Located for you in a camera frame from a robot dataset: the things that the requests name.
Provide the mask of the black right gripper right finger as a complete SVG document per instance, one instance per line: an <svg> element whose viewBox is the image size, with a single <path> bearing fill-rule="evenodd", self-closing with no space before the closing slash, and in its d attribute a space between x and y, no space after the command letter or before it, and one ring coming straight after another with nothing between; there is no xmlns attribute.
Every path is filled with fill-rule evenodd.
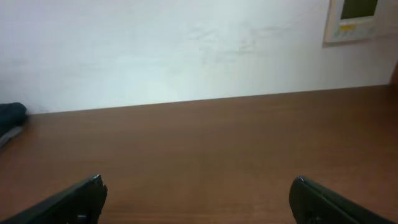
<svg viewBox="0 0 398 224"><path fill-rule="evenodd" d="M395 224L301 176L292 182L289 205L298 224Z"/></svg>

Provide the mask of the navy blue shorts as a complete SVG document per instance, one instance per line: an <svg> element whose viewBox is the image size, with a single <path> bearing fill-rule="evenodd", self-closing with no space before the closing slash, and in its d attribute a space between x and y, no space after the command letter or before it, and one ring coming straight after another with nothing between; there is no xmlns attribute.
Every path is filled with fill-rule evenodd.
<svg viewBox="0 0 398 224"><path fill-rule="evenodd" d="M17 126L22 126L28 118L27 108L22 103L1 104L1 136Z"/></svg>

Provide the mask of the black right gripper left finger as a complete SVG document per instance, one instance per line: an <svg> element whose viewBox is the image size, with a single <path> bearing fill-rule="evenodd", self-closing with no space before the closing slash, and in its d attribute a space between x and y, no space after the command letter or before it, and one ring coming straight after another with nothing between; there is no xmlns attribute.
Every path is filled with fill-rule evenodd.
<svg viewBox="0 0 398 224"><path fill-rule="evenodd" d="M108 188L96 174L1 221L1 224L97 224Z"/></svg>

